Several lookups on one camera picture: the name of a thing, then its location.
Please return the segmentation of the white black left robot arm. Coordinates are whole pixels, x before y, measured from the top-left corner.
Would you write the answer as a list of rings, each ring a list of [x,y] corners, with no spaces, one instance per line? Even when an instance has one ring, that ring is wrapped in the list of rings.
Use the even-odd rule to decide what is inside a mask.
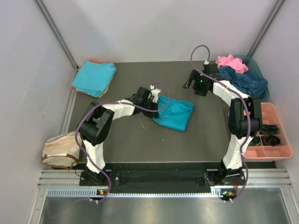
[[[111,124],[122,117],[134,116],[143,113],[148,118],[157,118],[158,95],[160,89],[153,85],[149,89],[139,87],[136,94],[112,104],[99,105],[91,103],[86,111],[84,122],[78,127],[87,153],[86,169],[82,178],[101,185],[105,182],[106,174],[103,170],[105,161],[103,156],[103,143],[108,136]]]

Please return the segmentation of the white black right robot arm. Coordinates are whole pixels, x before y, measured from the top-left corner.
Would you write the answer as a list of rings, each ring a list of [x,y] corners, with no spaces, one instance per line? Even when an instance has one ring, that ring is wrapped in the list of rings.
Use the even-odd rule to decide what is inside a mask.
[[[228,150],[214,174],[206,173],[206,182],[212,186],[230,184],[242,178],[245,152],[262,126],[261,100],[242,93],[228,80],[220,77],[216,64],[205,64],[204,71],[192,70],[184,89],[206,96],[208,92],[221,98],[228,106],[228,129],[231,138]]]

